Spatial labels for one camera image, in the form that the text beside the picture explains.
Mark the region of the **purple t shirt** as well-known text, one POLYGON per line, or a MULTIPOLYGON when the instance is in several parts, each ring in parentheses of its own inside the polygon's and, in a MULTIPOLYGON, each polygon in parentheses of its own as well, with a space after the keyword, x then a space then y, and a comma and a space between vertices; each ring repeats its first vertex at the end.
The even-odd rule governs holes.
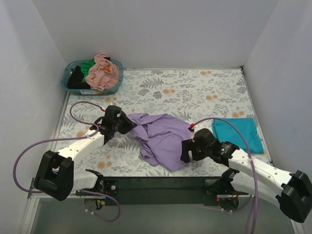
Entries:
POLYGON ((169 172, 188 166, 180 157, 182 141, 191 138, 189 123, 169 114, 138 113, 128 115, 128 119, 137 125, 130 133, 140 142, 141 159, 152 166, 161 165, 169 172))

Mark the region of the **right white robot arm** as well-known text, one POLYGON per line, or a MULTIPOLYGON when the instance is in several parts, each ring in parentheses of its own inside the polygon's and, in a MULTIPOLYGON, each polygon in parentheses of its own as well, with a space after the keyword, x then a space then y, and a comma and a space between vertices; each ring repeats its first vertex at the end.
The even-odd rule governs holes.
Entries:
POLYGON ((183 162, 207 157, 228 167, 219 180, 207 187, 210 193, 257 195, 298 223, 303 223, 311 212, 312 183, 304 172, 291 173, 250 159, 238 146, 227 141, 219 142, 208 129, 201 129, 193 138, 182 142, 180 159, 183 162))

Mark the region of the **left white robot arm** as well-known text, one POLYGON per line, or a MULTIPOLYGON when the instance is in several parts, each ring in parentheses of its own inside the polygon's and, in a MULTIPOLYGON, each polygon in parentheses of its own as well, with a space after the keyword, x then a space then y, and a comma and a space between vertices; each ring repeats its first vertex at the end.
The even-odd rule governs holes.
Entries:
POLYGON ((75 171, 75 165, 105 145, 115 133, 124 135, 136 126, 120 107, 108 106, 104 116, 99 117, 81 139, 56 152, 49 150, 43 154, 34 187, 58 201, 73 192, 104 193, 108 184, 101 173, 90 169, 75 171))

